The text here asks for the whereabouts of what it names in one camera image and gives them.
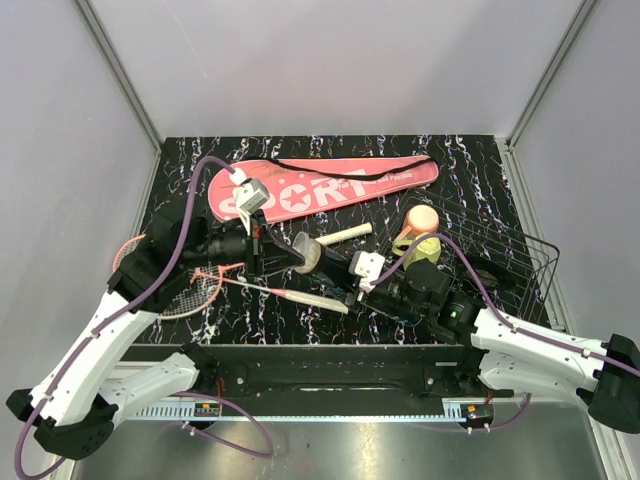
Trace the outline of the black shuttlecock tube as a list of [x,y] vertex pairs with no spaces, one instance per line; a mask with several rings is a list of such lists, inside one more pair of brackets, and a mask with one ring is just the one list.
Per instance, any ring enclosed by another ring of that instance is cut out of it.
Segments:
[[356,277],[349,272],[351,261],[331,248],[310,238],[309,255],[304,259],[305,264],[295,268],[297,273],[339,290],[354,288]]

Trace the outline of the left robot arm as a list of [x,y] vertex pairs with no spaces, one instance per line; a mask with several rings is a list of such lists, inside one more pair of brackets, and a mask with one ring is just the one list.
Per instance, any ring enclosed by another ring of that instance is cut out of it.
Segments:
[[218,362],[194,343],[123,383],[107,378],[142,331],[187,289],[191,270],[225,262],[261,275],[267,267],[281,271],[304,260],[271,234],[261,213],[251,215],[247,226],[235,221],[213,227],[192,212],[158,220],[121,260],[96,312],[48,377],[9,395],[6,405],[24,430],[46,452],[82,460],[120,423],[157,401],[212,392]]

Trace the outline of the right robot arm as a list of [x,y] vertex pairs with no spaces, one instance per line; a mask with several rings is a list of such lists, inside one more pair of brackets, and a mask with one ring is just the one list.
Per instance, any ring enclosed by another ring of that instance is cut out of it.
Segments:
[[461,345],[472,362],[454,371],[466,396],[489,388],[561,400],[614,430],[639,431],[639,349],[621,335],[589,339],[554,331],[458,292],[428,260],[384,271],[378,254],[329,259],[310,274],[344,296],[399,323],[424,326],[439,341]]

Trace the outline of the pink racket white grip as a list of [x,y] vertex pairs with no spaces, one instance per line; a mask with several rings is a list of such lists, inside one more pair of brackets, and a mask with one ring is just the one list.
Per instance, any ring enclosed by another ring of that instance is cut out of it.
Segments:
[[[329,246],[343,241],[351,240],[362,235],[369,235],[373,232],[373,226],[370,222],[350,227],[338,232],[317,237],[316,240],[322,245]],[[137,235],[127,240],[116,253],[112,262],[112,271],[115,272],[121,261],[126,255],[133,252],[138,244],[145,238],[145,234]]]

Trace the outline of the clear tube lid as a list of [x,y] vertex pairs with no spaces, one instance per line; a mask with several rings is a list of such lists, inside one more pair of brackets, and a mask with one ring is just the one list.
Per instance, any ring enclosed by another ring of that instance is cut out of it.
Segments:
[[306,232],[299,232],[292,242],[292,248],[303,257],[307,257],[310,248],[309,235]]

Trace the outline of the pink racket bag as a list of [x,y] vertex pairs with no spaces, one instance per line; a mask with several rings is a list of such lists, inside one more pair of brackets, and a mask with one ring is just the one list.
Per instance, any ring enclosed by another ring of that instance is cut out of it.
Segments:
[[426,155],[329,159],[244,160],[236,164],[260,180],[270,194],[263,205],[268,223],[277,223],[352,206],[439,176]]

